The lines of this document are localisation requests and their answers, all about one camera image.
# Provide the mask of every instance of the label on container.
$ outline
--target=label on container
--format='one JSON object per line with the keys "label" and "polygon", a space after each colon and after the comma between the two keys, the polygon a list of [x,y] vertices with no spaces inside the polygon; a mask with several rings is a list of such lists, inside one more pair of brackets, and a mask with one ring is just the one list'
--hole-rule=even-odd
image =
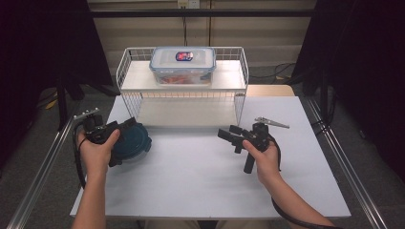
{"label": "label on container", "polygon": [[177,52],[176,60],[177,61],[191,61],[193,59],[192,52]]}

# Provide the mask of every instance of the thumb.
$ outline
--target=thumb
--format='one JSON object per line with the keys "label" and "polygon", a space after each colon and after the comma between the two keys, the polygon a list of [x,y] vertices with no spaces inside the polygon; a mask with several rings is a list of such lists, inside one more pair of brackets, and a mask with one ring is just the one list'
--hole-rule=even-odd
{"label": "thumb", "polygon": [[247,151],[249,151],[250,154],[251,154],[255,159],[258,159],[259,156],[262,156],[262,153],[261,153],[258,149],[256,149],[256,147],[254,147],[254,146],[252,145],[252,143],[250,143],[250,141],[244,140],[244,141],[242,142],[242,144],[244,145],[245,149],[246,149]]}
{"label": "thumb", "polygon": [[116,144],[116,142],[119,139],[119,129],[114,130],[111,135],[108,137],[108,139],[105,141],[104,145],[108,146],[110,149],[113,149],[114,144]]}

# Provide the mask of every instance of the plastic food container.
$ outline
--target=plastic food container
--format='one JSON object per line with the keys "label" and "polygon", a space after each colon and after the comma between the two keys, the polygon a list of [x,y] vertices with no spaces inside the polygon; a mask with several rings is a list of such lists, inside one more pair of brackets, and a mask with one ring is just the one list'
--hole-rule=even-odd
{"label": "plastic food container", "polygon": [[162,85],[209,85],[215,67],[209,47],[156,47],[149,64]]}

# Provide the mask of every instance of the white table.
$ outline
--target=white table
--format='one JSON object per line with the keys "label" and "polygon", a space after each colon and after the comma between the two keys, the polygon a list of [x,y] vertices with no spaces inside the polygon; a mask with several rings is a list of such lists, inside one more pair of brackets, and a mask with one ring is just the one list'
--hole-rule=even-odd
{"label": "white table", "polygon": [[[298,97],[247,97],[241,127],[265,116],[288,124],[269,127],[282,151],[286,182],[326,217],[348,217],[349,209],[314,136]],[[129,118],[117,97],[108,122]],[[246,151],[234,154],[218,128],[147,128],[152,148],[140,161],[110,168],[106,215],[130,219],[275,219],[270,196],[255,167],[243,172]],[[82,191],[71,215],[75,215]]]}

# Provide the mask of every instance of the wall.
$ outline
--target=wall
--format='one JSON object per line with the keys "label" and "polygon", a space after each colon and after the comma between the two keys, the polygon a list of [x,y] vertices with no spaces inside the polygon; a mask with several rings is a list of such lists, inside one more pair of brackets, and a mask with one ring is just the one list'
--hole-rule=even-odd
{"label": "wall", "polygon": [[[202,9],[313,9],[315,0],[201,0]],[[176,9],[177,1],[89,0],[92,10]],[[295,62],[309,18],[186,18],[188,46],[244,47],[249,66]],[[96,18],[111,74],[128,47],[182,46],[182,18]]]}

